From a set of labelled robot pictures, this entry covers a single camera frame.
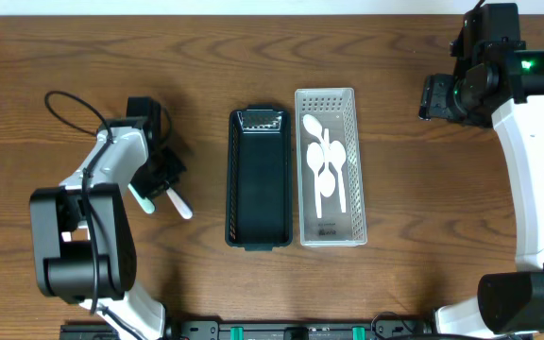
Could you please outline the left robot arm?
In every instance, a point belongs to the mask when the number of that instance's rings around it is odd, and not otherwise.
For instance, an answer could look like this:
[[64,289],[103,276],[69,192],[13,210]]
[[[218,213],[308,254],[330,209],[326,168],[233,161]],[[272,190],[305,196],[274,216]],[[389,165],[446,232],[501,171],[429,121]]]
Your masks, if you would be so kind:
[[185,167],[169,148],[169,111],[148,97],[131,97],[121,119],[102,119],[83,163],[55,187],[29,199],[37,284],[102,318],[69,324],[62,339],[179,339],[165,306],[136,281],[137,253],[123,201],[131,193],[145,213],[167,195],[179,215],[193,211],[173,185]]

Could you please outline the black plastic basket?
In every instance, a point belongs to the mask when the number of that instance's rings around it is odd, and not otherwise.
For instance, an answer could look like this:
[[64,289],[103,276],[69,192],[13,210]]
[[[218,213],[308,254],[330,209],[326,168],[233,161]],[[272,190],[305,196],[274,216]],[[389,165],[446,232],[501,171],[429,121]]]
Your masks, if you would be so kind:
[[226,243],[270,251],[293,240],[290,113],[250,105],[229,116]]

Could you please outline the pale green plastic fork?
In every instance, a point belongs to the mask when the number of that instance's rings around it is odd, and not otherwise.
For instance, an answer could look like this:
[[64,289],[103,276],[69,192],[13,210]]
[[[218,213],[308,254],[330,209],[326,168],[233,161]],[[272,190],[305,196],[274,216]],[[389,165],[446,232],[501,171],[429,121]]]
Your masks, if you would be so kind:
[[128,185],[128,189],[145,213],[152,214],[156,211],[154,203],[149,198],[140,196],[132,184]]

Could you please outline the white spoon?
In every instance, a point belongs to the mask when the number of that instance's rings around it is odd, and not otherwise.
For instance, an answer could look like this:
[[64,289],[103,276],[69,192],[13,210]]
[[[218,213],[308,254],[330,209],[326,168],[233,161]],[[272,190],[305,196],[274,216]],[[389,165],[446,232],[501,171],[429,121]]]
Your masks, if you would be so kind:
[[331,197],[335,189],[335,178],[329,168],[329,130],[327,128],[322,129],[322,138],[320,139],[320,146],[323,152],[323,170],[319,175],[319,179],[322,181],[320,193],[324,197]]
[[321,209],[321,195],[319,189],[319,172],[323,164],[323,151],[319,144],[311,143],[308,145],[307,153],[307,164],[314,174],[314,206],[315,213],[317,218],[322,217]]
[[331,152],[331,164],[333,165],[337,173],[337,188],[339,194],[339,203],[342,213],[347,211],[347,201],[346,201],[346,189],[343,176],[343,166],[347,160],[346,150],[343,144],[339,141],[333,141],[330,144]]
[[173,188],[168,188],[166,194],[183,219],[189,220],[193,217],[192,208]]
[[305,114],[302,117],[302,122],[308,133],[316,137],[322,145],[327,146],[323,136],[323,127],[315,117],[311,114]]

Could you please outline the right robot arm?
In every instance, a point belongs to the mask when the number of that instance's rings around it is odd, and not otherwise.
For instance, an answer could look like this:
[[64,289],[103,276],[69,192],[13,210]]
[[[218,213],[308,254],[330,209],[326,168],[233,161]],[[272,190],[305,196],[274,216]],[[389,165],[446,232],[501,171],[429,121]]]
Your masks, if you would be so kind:
[[481,277],[476,295],[437,309],[441,338],[501,339],[544,332],[544,50],[520,36],[514,3],[479,2],[450,46],[451,74],[430,75],[419,116],[494,130],[517,225],[515,270]]

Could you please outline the clear plastic basket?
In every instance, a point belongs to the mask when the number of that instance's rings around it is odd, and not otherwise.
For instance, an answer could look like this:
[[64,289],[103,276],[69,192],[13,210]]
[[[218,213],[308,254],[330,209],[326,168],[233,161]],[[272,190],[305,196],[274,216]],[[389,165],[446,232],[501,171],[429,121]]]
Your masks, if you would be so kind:
[[[351,88],[298,89],[295,91],[297,189],[300,242],[306,247],[357,247],[367,242],[366,208],[355,93]],[[323,128],[329,130],[329,143],[343,144],[347,160],[343,166],[347,211],[341,212],[337,188],[337,173],[331,197],[321,193],[322,217],[315,213],[314,174],[307,164],[307,148],[320,142],[305,129],[302,117],[311,114]]]

